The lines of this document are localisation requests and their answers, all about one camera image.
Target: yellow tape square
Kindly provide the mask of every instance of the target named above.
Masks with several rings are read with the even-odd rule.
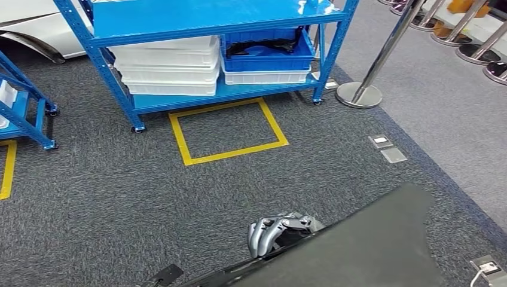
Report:
[[[249,148],[237,149],[235,151],[222,152],[220,154],[207,155],[205,157],[192,158],[192,156],[190,156],[190,151],[188,150],[187,142],[185,141],[185,136],[183,135],[183,131],[181,130],[181,126],[179,125],[179,121],[178,121],[179,117],[184,117],[187,115],[202,114],[204,112],[217,111],[219,109],[232,108],[234,106],[248,105],[251,103],[258,103],[259,106],[261,107],[264,117],[268,121],[268,124],[271,126],[271,129],[273,130],[273,132],[277,138],[276,142],[265,143],[263,145],[251,146]],[[280,129],[280,126],[278,126],[278,123],[276,123],[276,120],[274,119],[273,114],[269,110],[268,105],[266,104],[264,99],[261,97],[258,97],[256,99],[243,100],[240,102],[210,106],[210,107],[202,108],[202,109],[193,109],[191,111],[169,113],[169,121],[171,122],[171,126],[173,127],[176,142],[178,143],[179,151],[180,151],[181,157],[183,159],[183,164],[186,166],[190,166],[190,165],[196,164],[196,163],[206,163],[208,161],[222,160],[222,159],[228,158],[228,157],[235,157],[237,155],[242,155],[242,154],[250,154],[252,152],[264,151],[264,150],[271,149],[271,148],[278,148],[280,146],[284,146],[284,145],[289,144],[289,142],[287,141],[287,138],[285,138],[285,136],[283,135],[282,130]]]
[[[16,141],[3,141],[0,146],[7,146],[7,157],[5,158],[4,177],[2,179],[2,190],[0,200],[8,199],[11,196],[11,188],[14,177],[14,162],[16,161]]]

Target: blue plastic crate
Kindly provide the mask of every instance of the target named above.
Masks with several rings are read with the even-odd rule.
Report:
[[[313,46],[305,29],[301,31],[293,53],[256,46],[246,49],[248,55],[234,55],[226,58],[227,47],[234,42],[260,41],[264,39],[294,39],[295,28],[269,29],[229,33],[221,36],[222,58],[227,72],[244,71],[302,71],[310,69],[315,57]]]

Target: blue shelf frame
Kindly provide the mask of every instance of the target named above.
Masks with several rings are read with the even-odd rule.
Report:
[[[125,112],[133,130],[141,132],[145,125],[139,116],[150,112],[304,88],[313,88],[312,101],[320,104],[322,91],[359,0],[347,0],[342,10],[334,8],[328,0],[307,0],[305,4],[300,4],[302,1],[299,0],[132,0],[95,3],[80,0],[87,17],[93,23],[95,35],[88,31],[71,0],[53,2]],[[325,54],[326,23],[337,25],[328,54]],[[221,76],[215,96],[154,96],[125,92],[112,72],[114,57],[107,49],[116,45],[315,24],[320,27],[318,80],[309,75],[306,82],[298,84],[227,86]]]
[[[0,74],[0,80],[15,84],[25,90],[18,91],[13,107],[9,108],[0,101],[0,114],[9,120],[9,125],[0,129],[0,139],[28,136],[38,142],[44,149],[57,148],[54,139],[48,138],[43,132],[44,115],[57,115],[57,105],[39,91],[35,85],[21,72],[9,58],[0,51],[0,67],[7,74]],[[37,102],[35,126],[26,120],[29,99]]]

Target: stanchion base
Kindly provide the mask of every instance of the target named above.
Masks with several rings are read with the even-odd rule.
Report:
[[[416,30],[419,30],[419,31],[425,31],[425,32],[433,31],[438,20],[435,18],[431,18],[431,19],[429,19],[429,22],[426,23],[426,25],[421,26],[420,24],[421,24],[421,21],[423,20],[423,18],[424,18],[424,14],[416,15],[416,17],[414,18],[412,23],[410,23],[410,27],[412,27]]]
[[[384,5],[393,5],[400,2],[401,0],[378,0],[378,1]]]
[[[357,109],[370,109],[378,106],[382,101],[382,92],[374,86],[366,88],[357,103],[352,102],[359,86],[361,86],[361,83],[358,82],[340,85],[336,90],[336,99],[346,106]]]
[[[477,65],[487,65],[489,63],[498,62],[500,60],[500,56],[498,56],[495,52],[491,50],[487,50],[484,54],[482,54],[481,57],[479,57],[479,59],[472,58],[472,55],[480,47],[481,46],[477,44],[465,44],[456,49],[456,54],[461,59]]]
[[[454,42],[450,42],[450,41],[445,40],[445,39],[447,39],[447,35],[437,36],[435,33],[431,33],[431,38],[440,44],[443,44],[446,46],[451,46],[451,47],[458,47],[463,44],[468,44],[468,43],[472,42],[472,39],[468,38],[467,36],[465,36],[463,34],[459,34],[458,37],[456,37],[456,39],[454,39]]]
[[[391,8],[389,8],[389,11],[391,11],[393,14],[401,16],[401,14],[403,14],[403,10],[405,10],[406,5],[407,5],[406,1],[395,3],[391,6]]]
[[[500,77],[507,71],[507,63],[489,63],[482,71],[490,80],[507,86],[507,78]]]

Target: black pad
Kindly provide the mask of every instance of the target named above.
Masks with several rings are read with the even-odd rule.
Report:
[[[432,204],[429,193],[404,185],[233,285],[439,286],[424,227]]]

